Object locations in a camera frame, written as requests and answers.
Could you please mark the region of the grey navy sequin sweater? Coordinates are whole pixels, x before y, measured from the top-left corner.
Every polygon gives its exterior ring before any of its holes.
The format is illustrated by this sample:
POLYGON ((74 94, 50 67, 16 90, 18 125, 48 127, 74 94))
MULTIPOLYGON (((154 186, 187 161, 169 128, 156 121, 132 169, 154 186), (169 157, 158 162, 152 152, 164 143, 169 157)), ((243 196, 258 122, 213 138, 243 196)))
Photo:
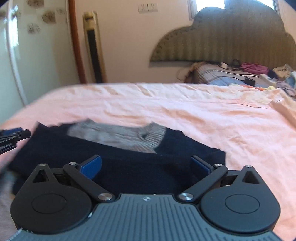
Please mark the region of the grey navy sequin sweater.
POLYGON ((69 124, 47 127, 39 124, 31 138, 9 164, 16 173, 12 193, 17 194, 38 164, 61 168, 69 162, 81 163, 99 155, 102 168, 94 177, 114 195, 179 194, 197 183, 201 176, 191 169, 191 157, 210 165, 225 164, 226 154, 208 147, 181 131, 167 128, 153 153, 119 149, 67 135, 69 124))

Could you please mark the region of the beige crumpled clothes pile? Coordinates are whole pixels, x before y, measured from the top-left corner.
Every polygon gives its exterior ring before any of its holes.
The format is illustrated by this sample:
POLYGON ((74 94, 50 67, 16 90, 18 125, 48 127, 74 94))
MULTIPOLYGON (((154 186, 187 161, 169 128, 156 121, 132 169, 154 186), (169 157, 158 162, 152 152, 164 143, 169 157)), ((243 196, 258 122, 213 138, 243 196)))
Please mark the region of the beige crumpled clothes pile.
POLYGON ((260 74, 260 78, 269 86, 282 89, 295 100, 295 70, 288 64, 269 69, 267 74, 260 74))

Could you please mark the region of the pink bed sheet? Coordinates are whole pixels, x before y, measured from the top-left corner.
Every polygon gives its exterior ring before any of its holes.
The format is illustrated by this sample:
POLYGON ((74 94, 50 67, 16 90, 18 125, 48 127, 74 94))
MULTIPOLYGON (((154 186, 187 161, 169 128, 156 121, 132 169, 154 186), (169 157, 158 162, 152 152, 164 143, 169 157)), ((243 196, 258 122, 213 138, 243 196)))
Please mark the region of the pink bed sheet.
POLYGON ((151 122, 226 152, 230 169, 252 165, 281 206, 275 233, 295 239, 295 101, 283 90, 194 84, 88 84, 53 90, 1 128, 91 119, 143 126, 151 122))

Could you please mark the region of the white sliding wardrobe door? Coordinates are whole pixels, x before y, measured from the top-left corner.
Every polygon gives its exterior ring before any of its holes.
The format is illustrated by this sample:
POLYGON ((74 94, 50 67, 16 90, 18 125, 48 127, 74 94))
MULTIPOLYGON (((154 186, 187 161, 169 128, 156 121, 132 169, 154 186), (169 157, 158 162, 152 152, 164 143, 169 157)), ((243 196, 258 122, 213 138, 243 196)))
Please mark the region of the white sliding wardrobe door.
POLYGON ((68 1, 1 1, 1 122, 53 89, 80 83, 68 1))

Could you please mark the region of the magenta crumpled garment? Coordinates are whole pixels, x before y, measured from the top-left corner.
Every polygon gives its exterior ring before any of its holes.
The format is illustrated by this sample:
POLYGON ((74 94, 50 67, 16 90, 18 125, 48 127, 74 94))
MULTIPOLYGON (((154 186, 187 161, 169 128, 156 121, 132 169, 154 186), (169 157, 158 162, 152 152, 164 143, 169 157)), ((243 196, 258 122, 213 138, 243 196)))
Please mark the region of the magenta crumpled garment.
POLYGON ((266 66, 262 66, 260 64, 252 64, 252 63, 242 63, 240 65, 240 69, 242 71, 251 73, 251 74, 256 74, 256 75, 261 75, 261 74, 268 74, 269 69, 266 66))

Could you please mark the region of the white power strip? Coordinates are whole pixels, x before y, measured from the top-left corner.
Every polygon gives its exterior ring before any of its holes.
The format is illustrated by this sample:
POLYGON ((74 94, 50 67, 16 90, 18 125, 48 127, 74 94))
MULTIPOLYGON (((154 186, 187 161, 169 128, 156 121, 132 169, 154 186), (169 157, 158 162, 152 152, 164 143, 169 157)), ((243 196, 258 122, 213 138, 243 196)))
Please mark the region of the white power strip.
POLYGON ((223 68, 223 69, 228 69, 228 64, 226 64, 224 62, 221 62, 220 67, 223 68))

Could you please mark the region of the gold tower fan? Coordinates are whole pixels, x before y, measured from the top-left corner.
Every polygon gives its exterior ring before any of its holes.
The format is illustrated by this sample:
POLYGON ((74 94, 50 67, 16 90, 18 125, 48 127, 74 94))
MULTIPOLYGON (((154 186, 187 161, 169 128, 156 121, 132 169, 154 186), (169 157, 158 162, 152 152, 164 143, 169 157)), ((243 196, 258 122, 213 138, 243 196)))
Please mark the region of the gold tower fan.
POLYGON ((106 70, 100 39, 97 12, 87 11, 83 14, 83 28, 92 79, 95 83, 107 81, 106 70))

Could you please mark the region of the green upholstered headboard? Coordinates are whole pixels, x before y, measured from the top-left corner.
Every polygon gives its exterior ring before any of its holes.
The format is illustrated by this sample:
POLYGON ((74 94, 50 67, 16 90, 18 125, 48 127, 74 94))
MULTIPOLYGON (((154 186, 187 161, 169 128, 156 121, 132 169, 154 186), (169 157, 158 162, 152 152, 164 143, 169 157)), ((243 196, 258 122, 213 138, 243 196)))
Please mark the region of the green upholstered headboard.
POLYGON ((227 9, 208 7, 193 23, 170 31, 154 48, 151 62, 233 60, 273 69, 295 68, 295 41, 281 17, 261 3, 230 4, 227 9))

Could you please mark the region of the bright window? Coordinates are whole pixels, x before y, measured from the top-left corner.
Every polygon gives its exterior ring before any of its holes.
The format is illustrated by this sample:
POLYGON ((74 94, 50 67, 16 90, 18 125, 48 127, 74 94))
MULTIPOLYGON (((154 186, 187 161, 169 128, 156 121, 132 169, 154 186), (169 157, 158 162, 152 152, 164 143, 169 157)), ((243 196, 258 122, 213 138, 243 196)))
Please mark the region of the bright window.
POLYGON ((198 12, 200 12, 204 8, 214 7, 219 9, 227 9, 230 4, 247 4, 247 3, 261 3, 265 6, 268 6, 276 13, 280 15, 280 7, 278 1, 227 1, 227 0, 189 0, 188 4, 188 12, 189 12, 189 20, 193 20, 198 12))

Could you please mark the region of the brown wooden door frame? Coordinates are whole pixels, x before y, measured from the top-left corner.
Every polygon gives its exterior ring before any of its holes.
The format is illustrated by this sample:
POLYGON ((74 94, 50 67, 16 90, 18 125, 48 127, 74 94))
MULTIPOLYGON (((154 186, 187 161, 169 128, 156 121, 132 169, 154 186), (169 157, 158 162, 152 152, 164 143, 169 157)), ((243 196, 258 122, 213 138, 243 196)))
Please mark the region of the brown wooden door frame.
POLYGON ((68 10, 69 10, 71 39, 72 39, 73 52, 74 52, 78 77, 81 84, 86 84, 87 79, 84 71, 80 44, 79 44, 79 35, 78 35, 78 29, 77 29, 75 0, 67 0, 67 2, 68 2, 68 10))

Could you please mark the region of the white wall socket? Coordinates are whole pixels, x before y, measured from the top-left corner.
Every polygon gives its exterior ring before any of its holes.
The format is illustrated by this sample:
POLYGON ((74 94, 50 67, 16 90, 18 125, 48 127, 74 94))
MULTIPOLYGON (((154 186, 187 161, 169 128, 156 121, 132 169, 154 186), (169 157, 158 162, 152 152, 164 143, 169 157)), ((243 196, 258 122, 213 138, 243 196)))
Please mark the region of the white wall socket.
POLYGON ((138 4, 137 7, 139 13, 147 13, 149 11, 147 4, 138 4))
POLYGON ((158 11, 158 4, 157 3, 148 3, 148 11, 149 12, 157 12, 158 11))

